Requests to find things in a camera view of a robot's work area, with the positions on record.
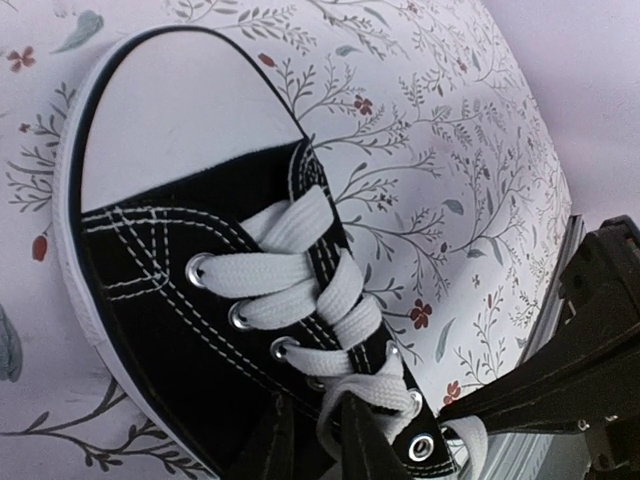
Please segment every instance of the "silver eyelet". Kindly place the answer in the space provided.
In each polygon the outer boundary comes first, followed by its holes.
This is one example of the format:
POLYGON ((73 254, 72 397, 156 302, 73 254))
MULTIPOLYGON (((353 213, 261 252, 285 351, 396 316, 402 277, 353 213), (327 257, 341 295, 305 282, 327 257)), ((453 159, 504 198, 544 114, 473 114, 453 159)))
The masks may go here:
POLYGON ((396 345, 396 342, 394 342, 393 340, 389 340, 387 342, 387 357, 396 355, 400 355, 400 349, 398 348, 398 345, 396 345))
POLYGON ((411 390, 409 390, 409 395, 411 395, 411 398, 413 400, 413 417, 417 417, 420 412, 422 411, 422 405, 424 404, 424 398, 422 397, 422 394, 420 393, 420 390, 418 390, 417 388, 412 388, 411 390))
POLYGON ((315 390, 316 392, 325 391, 324 383, 322 383, 316 377, 307 377, 307 385, 311 390, 315 390))
POLYGON ((247 323, 247 319, 240 315, 240 308, 244 303, 244 301, 234 303, 228 315, 231 326, 240 332, 253 330, 253 327, 247 323))
POLYGON ((187 266, 185 267, 185 275, 187 280, 191 282, 191 284, 198 288, 206 288, 204 282, 202 281, 202 262, 207 258, 211 258, 214 255, 211 253, 198 253, 191 257, 191 260, 187 262, 187 266))
POLYGON ((287 361, 287 345, 300 345, 293 337, 280 337, 271 344, 271 356, 278 362, 284 363, 287 361))
POLYGON ((411 440, 409 445, 409 458, 413 462, 424 462, 433 454, 435 442, 433 437, 427 433, 418 435, 411 440))

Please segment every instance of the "black canvas sneaker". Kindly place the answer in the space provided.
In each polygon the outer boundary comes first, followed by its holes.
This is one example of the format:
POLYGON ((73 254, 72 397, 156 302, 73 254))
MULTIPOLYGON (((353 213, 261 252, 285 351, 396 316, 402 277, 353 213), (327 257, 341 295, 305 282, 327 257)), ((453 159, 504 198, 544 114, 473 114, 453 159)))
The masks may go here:
POLYGON ((56 240, 87 338, 213 474, 279 395, 293 405, 293 478, 321 478, 340 459, 347 392, 411 477, 456 470, 362 294, 308 135, 238 46, 184 26, 120 42, 76 98, 55 173, 56 240))

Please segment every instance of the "white rubber toe cap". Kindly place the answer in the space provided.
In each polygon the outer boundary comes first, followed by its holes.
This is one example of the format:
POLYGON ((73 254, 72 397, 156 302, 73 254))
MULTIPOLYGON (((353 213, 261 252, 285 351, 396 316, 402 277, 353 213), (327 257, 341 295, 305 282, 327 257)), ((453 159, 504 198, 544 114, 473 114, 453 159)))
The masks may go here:
POLYGON ((81 209, 300 138, 236 48, 200 30, 165 32, 135 47, 107 84, 87 139, 81 209))

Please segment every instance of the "shoelace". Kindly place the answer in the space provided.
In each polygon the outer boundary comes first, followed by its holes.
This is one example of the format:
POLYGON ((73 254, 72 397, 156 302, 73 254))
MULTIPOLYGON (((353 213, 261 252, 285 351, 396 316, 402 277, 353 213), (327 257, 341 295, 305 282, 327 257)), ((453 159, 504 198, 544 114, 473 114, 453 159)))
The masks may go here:
MULTIPOLYGON (((306 252, 333 220, 329 201, 316 185, 297 201, 275 203, 242 223, 244 230, 266 253, 205 254, 194 257, 195 263, 188 268, 197 268, 200 286, 225 298, 242 299, 232 312, 241 329, 278 330, 314 312, 333 328, 340 349, 306 348, 295 339, 281 337, 273 343, 272 354, 324 386, 317 435, 325 450, 339 460, 340 447, 331 435, 329 420, 345 392, 350 391, 371 405, 397 412, 376 416, 390 443, 411 423, 419 408, 403 380, 403 365, 397 348, 389 349, 384 365, 376 374, 353 371, 347 352, 378 330, 382 313, 373 297, 363 295, 362 273, 346 249, 340 252, 338 266, 327 288, 319 291, 306 252)), ((468 422, 462 426, 450 422, 448 426, 463 440, 470 431, 477 433, 477 424, 469 428, 468 422)), ((471 455, 471 459, 477 464, 477 458, 474 460, 471 455)))

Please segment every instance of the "floral wallpaper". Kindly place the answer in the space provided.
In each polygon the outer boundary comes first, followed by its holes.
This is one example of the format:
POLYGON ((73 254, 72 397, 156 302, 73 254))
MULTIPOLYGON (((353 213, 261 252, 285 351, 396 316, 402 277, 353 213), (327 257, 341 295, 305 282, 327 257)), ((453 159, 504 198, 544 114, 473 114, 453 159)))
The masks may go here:
POLYGON ((513 368, 570 198, 480 1, 0 0, 0 22, 0 460, 11 478, 209 478, 86 344, 51 241, 56 151, 82 78, 115 41, 157 24, 228 35, 314 136, 366 290, 434 409, 513 368))

